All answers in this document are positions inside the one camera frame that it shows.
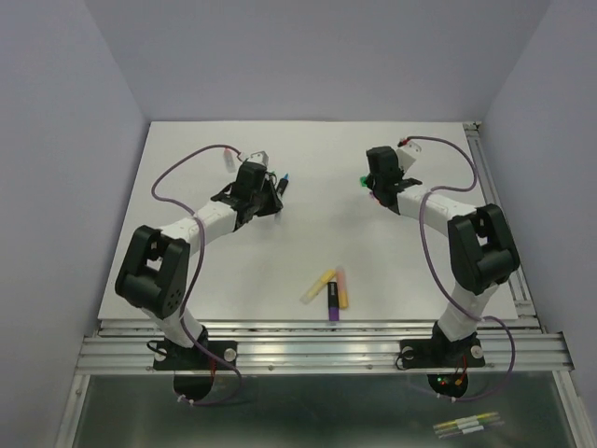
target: screw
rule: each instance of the screw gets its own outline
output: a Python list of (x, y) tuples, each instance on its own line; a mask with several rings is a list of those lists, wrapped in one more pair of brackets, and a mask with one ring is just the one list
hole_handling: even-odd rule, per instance
[(224, 351), (224, 359), (227, 362), (232, 362), (234, 359), (236, 359), (236, 351), (233, 348), (227, 348)]
[(481, 359), (483, 357), (483, 349), (480, 345), (473, 345), (470, 347), (470, 354), (474, 359)]
[(414, 350), (412, 350), (412, 347), (409, 347), (409, 346), (404, 347), (402, 349), (402, 357), (407, 360), (414, 359)]
[(166, 355), (162, 355), (161, 353), (156, 353), (153, 356), (153, 358), (158, 362), (162, 362), (166, 358)]

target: highlighter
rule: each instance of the highlighter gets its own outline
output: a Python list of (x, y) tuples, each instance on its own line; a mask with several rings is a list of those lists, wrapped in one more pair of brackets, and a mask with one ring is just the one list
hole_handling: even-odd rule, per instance
[(311, 302), (319, 291), (321, 291), (332, 278), (336, 276), (336, 271), (333, 269), (327, 270), (319, 279), (313, 284), (312, 287), (309, 288), (307, 292), (300, 298), (305, 305)]
[(338, 284), (336, 282), (329, 282), (327, 284), (327, 315), (330, 322), (338, 322), (340, 320)]
[(336, 281), (338, 282), (338, 302), (340, 309), (345, 310), (348, 308), (348, 290), (346, 289), (346, 272), (341, 266), (336, 268)]

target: white board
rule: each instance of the white board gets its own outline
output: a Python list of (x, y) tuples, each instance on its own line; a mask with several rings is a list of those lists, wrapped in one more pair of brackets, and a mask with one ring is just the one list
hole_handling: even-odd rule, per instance
[[(159, 227), (185, 215), (157, 203), (154, 180), (193, 150), (222, 143), (245, 153), (266, 150), (270, 169), (289, 173), (282, 219), (255, 218), (207, 246), (205, 262), (189, 302), (200, 321), (327, 320), (326, 292), (311, 304), (300, 296), (327, 269), (344, 266), (350, 307), (340, 319), (435, 320), (446, 307), (427, 270), (417, 222), (377, 204), (360, 186), (368, 172), (365, 151), (395, 146), (409, 134), (451, 140), (468, 152), (461, 123), (220, 121), (153, 122), (122, 226), (101, 319), (146, 318), (114, 292), (114, 283), (133, 231)], [(408, 176), (425, 185), (467, 186), (468, 165), (455, 150), (421, 142), (423, 153)], [(222, 151), (211, 150), (179, 167), (161, 183), (159, 193), (193, 209), (234, 179)], [(479, 187), (453, 199), (484, 203)], [(440, 278), (451, 290), (448, 241), (428, 229), (431, 254)], [(189, 278), (197, 258), (190, 262)], [(486, 314), (517, 317), (508, 285), (492, 297)]]

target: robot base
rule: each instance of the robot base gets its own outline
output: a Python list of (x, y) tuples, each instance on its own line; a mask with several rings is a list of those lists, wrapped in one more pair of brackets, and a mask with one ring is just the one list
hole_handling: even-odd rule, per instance
[(401, 361), (401, 370), (408, 369), (440, 369), (463, 367), (463, 357), (468, 368), (485, 366), (483, 350), (473, 333), (460, 341), (449, 341), (437, 323), (433, 327), (431, 339), (406, 339), (400, 341), (400, 355), (396, 360)]
[[(217, 357), (229, 358), (227, 353), (234, 353), (234, 358), (232, 358), (229, 363), (236, 366), (236, 353), (238, 347), (236, 341), (208, 342), (207, 329), (203, 328), (198, 342), (205, 348), (207, 348), (209, 344), (209, 351)], [(197, 347), (184, 348), (164, 339), (163, 341), (156, 343), (156, 349), (166, 355), (165, 357), (154, 358), (154, 371), (210, 371), (210, 358)]]

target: gray wall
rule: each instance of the gray wall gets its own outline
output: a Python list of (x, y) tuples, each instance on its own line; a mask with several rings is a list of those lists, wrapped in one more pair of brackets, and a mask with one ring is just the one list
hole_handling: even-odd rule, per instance
[(53, 444), (146, 122), (82, 1), (0, 10), (0, 444)]
[(555, 0), (482, 129), (539, 315), (597, 425), (597, 3)]
[(151, 119), (480, 119), (548, 0), (87, 0)]

